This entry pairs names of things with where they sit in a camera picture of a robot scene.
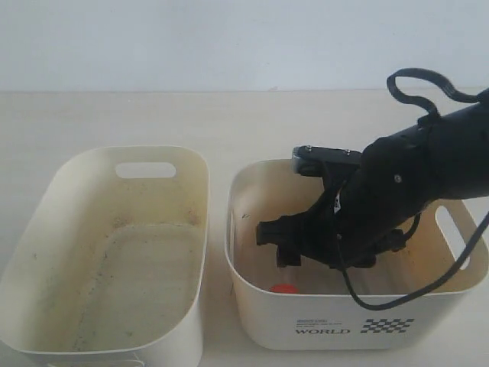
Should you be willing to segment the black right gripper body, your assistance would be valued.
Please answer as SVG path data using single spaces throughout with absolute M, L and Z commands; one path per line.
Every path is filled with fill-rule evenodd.
M 307 211 L 285 216 L 290 244 L 285 247 L 332 269 L 372 268 L 377 256 L 406 246 L 416 231 L 420 208 L 407 198 L 394 175 L 360 168 L 332 196 L 327 190 Z

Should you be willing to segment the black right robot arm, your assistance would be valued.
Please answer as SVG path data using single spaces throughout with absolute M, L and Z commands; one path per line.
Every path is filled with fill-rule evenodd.
M 324 190 L 308 210 L 263 221 L 258 245 L 277 248 L 279 266 L 310 258 L 330 268 L 371 268 L 399 251 L 402 223 L 434 201 L 488 194 L 488 94 L 448 115 L 376 139 L 363 151 L 299 146 L 293 171 Z

